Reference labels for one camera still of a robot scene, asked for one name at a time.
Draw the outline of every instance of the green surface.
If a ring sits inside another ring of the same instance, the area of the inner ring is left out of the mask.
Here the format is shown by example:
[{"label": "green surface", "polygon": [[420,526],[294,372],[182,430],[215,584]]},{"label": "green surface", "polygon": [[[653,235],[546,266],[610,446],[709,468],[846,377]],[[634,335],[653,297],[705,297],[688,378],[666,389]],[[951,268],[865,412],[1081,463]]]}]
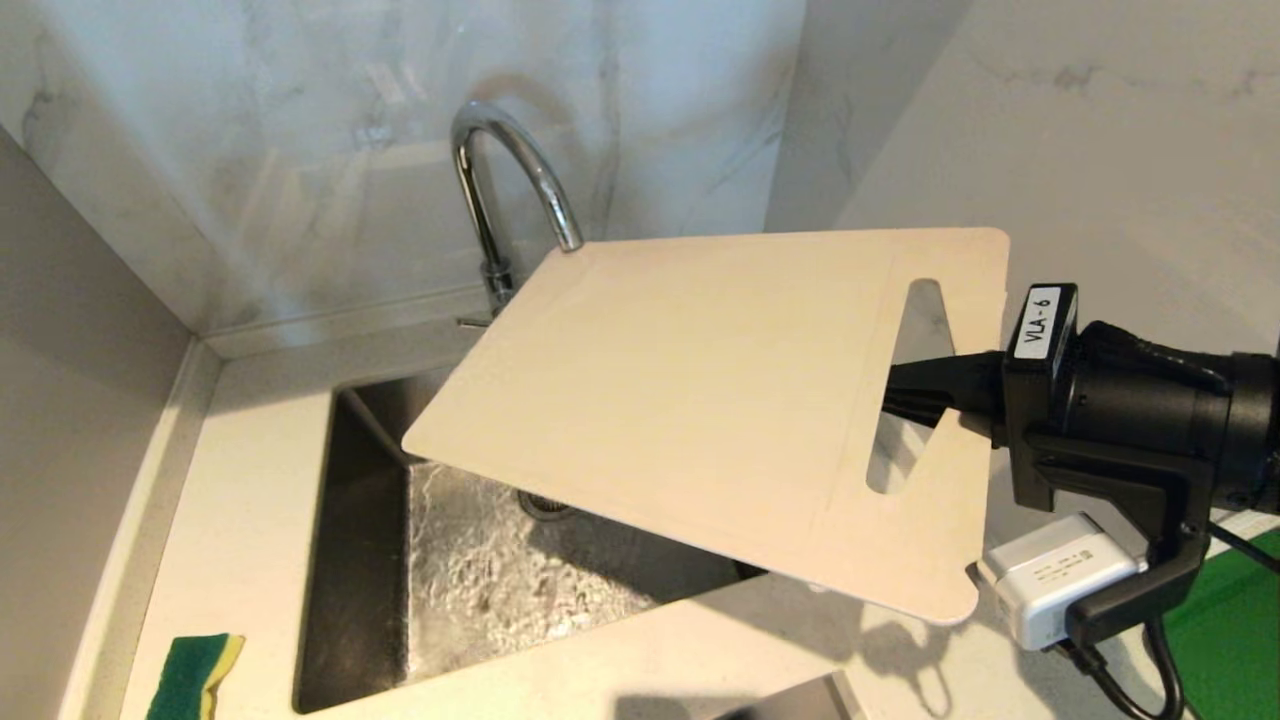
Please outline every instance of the green surface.
[{"label": "green surface", "polygon": [[[1253,539],[1280,556],[1280,532]],[[1187,700],[1202,720],[1280,717],[1280,578],[1231,550],[1206,562],[1165,619]]]},{"label": "green surface", "polygon": [[200,720],[205,680],[223,656],[229,637],[224,633],[173,639],[147,720]]}]

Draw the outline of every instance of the sponge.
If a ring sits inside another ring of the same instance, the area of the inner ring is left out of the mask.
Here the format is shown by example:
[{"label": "sponge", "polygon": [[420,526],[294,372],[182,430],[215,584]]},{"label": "sponge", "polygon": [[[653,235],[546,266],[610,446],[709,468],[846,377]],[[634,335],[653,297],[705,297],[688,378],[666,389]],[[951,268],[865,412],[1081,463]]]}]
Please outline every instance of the sponge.
[{"label": "sponge", "polygon": [[209,720],[214,714],[214,688],[230,673],[244,638],[204,635],[174,638],[151,698],[147,720]]}]

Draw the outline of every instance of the vla-6 label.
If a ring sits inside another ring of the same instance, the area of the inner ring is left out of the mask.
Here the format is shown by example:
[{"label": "vla-6 label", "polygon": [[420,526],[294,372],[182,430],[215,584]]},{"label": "vla-6 label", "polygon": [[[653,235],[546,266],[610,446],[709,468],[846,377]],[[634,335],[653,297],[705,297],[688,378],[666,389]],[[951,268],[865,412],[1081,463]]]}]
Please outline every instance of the vla-6 label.
[{"label": "vla-6 label", "polygon": [[1033,287],[1027,293],[1023,323],[1018,328],[1018,343],[1014,345],[1014,357],[1019,360],[1048,357],[1048,346],[1053,342],[1053,319],[1057,318],[1057,301],[1061,297],[1060,287]]}]

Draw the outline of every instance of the white cutting board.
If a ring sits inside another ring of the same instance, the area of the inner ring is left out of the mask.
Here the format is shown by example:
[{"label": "white cutting board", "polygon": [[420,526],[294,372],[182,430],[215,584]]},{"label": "white cutting board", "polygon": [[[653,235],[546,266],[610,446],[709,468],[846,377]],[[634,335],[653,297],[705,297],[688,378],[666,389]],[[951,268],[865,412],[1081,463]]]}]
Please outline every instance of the white cutting board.
[{"label": "white cutting board", "polygon": [[867,486],[908,287],[1000,345],[989,228],[685,237],[550,252],[404,450],[938,624],[977,603],[989,441],[947,413]]}]

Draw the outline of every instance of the countertop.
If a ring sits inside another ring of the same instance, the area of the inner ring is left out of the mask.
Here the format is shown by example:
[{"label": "countertop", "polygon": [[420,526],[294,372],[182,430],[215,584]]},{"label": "countertop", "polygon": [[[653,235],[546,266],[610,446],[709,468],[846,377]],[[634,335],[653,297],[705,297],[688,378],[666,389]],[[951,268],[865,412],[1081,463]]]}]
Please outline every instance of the countertop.
[{"label": "countertop", "polygon": [[[452,365],[474,332],[428,323],[223,368],[156,577],[123,717],[145,717],[172,638],[223,632],[243,634],[246,643],[218,691],[216,716],[296,715],[293,678],[333,388]],[[993,469],[988,542],[1048,519],[1014,507],[1000,455]],[[1064,505],[1070,511],[1082,503]],[[1130,694],[1158,701],[1139,633],[1102,650]],[[969,620],[937,628],[777,575],[312,715],[700,720],[831,673],[842,675],[868,717],[1120,716],[1065,660],[1015,647],[987,592]]]}]

